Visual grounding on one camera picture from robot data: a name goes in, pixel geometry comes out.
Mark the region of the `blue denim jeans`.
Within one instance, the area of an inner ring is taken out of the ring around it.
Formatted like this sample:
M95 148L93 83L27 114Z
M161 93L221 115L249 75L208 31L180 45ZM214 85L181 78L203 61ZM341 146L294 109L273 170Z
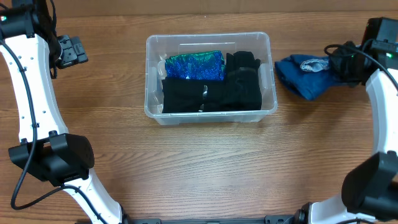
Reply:
M281 83L292 93L313 101L333 86L348 85L330 67L329 57L293 54L275 62Z

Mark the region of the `black garment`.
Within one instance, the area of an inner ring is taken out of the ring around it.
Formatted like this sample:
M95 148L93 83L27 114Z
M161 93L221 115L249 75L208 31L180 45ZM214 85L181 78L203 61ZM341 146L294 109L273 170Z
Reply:
M262 94L257 70L240 67L228 71L221 105L225 111L260 110Z
M162 80L163 113L197 113L222 111L224 82L208 80Z
M226 54L226 74L232 75L236 72L258 73L261 60L256 59L252 52L238 51L234 54Z

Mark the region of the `blue green sequin garment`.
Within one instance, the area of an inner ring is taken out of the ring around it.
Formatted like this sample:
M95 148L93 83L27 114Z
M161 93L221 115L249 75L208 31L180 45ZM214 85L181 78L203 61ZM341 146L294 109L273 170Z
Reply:
M171 56L165 70L168 77L182 80L223 81L226 74L220 50Z

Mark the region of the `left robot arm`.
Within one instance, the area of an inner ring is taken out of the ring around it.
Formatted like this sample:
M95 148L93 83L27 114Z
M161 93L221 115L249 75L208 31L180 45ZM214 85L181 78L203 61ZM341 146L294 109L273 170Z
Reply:
M127 223L128 216L94 170L89 140L70 134L52 82L60 69L88 60L78 37L58 35L53 1L13 0L1 8L1 53L19 113L19 144L11 161L54 192L72 196L92 223Z

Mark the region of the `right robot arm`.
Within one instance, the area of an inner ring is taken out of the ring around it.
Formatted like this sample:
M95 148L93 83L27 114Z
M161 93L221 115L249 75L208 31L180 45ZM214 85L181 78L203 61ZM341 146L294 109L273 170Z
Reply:
M373 152L344 179L341 193L307 203L290 223L374 223L397 219L397 21L368 20L362 44L332 44L330 67L351 85L362 83L373 116Z

